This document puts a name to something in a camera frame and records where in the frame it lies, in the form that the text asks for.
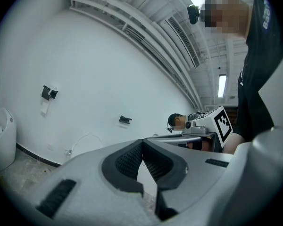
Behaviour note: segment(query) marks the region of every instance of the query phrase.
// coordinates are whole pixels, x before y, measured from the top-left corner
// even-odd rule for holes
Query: black rubber pad
[[[75,185],[76,182],[70,179],[61,181],[36,209],[47,217],[53,218]]]
[[[206,163],[212,164],[212,165],[215,165],[215,166],[219,166],[219,167],[223,167],[223,168],[226,168],[227,165],[228,165],[228,162],[219,161],[219,160],[215,160],[215,159],[211,159],[211,158],[207,159]]]

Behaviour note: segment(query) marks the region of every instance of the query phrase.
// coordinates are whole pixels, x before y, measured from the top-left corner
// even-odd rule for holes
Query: white wall
[[[170,114],[193,112],[142,52],[95,20],[63,11],[15,53],[17,32],[25,30],[0,41],[0,107],[17,120],[17,142],[45,159],[63,163],[64,150],[86,134],[105,146],[169,134]],[[43,116],[42,87],[52,83],[59,92]],[[120,115],[131,125],[121,126]]]
[[[0,64],[12,65],[21,59],[27,41],[67,7],[66,0],[17,0],[0,24]]]

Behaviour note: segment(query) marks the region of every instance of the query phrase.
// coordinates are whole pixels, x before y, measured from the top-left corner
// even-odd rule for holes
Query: person
[[[201,116],[201,112],[192,113],[189,115],[181,115],[178,113],[174,113],[169,116],[168,124],[172,127],[173,130],[183,130],[185,128],[185,124],[187,121],[194,120]],[[186,147],[194,150],[212,151],[212,140],[210,138],[203,138],[199,142],[190,142],[186,144]]]
[[[238,79],[238,113],[224,153],[251,141],[274,124],[258,91],[283,58],[283,31],[268,0],[205,0],[200,21],[212,31],[244,38],[248,53]]]

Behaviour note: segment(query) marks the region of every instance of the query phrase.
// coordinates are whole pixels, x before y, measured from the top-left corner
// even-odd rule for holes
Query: air vent
[[[179,23],[173,17],[169,17],[163,20],[160,23],[160,26],[166,31],[166,33],[173,40],[175,45],[182,53],[186,62],[189,65],[191,65],[192,62],[194,68],[197,68],[200,65],[198,56],[196,55],[195,49],[193,48],[193,45],[190,42],[188,36],[185,34],[184,30],[179,25]]]

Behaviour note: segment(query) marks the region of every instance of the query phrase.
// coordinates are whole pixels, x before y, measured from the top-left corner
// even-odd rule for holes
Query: toilet paper holder
[[[44,99],[49,100],[50,98],[55,98],[57,95],[58,91],[57,90],[52,90],[51,88],[43,85],[43,91],[42,91],[42,97]]]

